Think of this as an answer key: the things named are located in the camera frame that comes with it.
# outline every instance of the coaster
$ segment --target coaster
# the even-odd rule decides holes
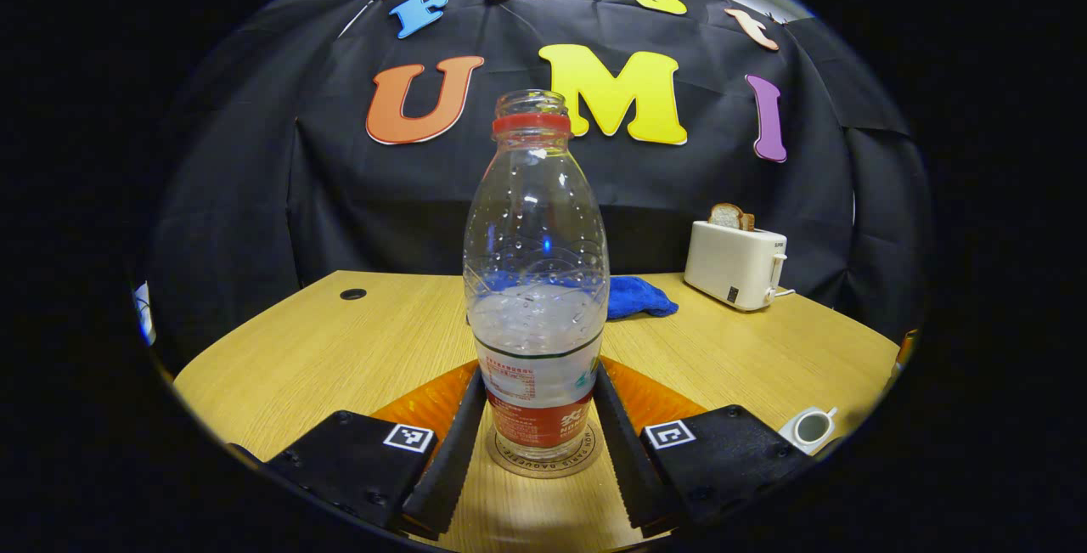
[[[580,473],[600,457],[603,445],[601,444],[600,431],[597,428],[598,426],[591,419],[586,422],[585,431],[582,432],[582,444],[566,457],[551,462],[536,462],[517,457],[501,443],[495,426],[487,430],[485,444],[490,458],[514,475],[529,479],[559,479]]]

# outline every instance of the blue cloth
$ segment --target blue cloth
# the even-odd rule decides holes
[[[645,278],[613,277],[611,282],[608,319],[622,319],[639,312],[646,312],[653,317],[664,317],[679,310],[679,305],[670,301],[667,294],[650,286]]]

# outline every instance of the table surface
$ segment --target table surface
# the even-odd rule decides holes
[[[837,407],[833,438],[846,436],[878,402],[898,348],[873,329],[800,294],[741,313],[679,272],[640,277],[679,311],[609,322],[603,355],[707,409],[740,403],[774,429],[810,406]],[[373,413],[475,360],[462,285],[447,275],[334,272],[205,349],[174,386],[217,437],[267,461],[334,411]],[[365,297],[339,298],[352,287]],[[527,479],[487,456],[490,424],[488,409],[440,546],[600,551],[642,540],[607,453],[571,477]]]

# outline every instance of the toaster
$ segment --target toaster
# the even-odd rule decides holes
[[[684,281],[726,305],[752,312],[770,305],[785,266],[785,236],[695,223]]]

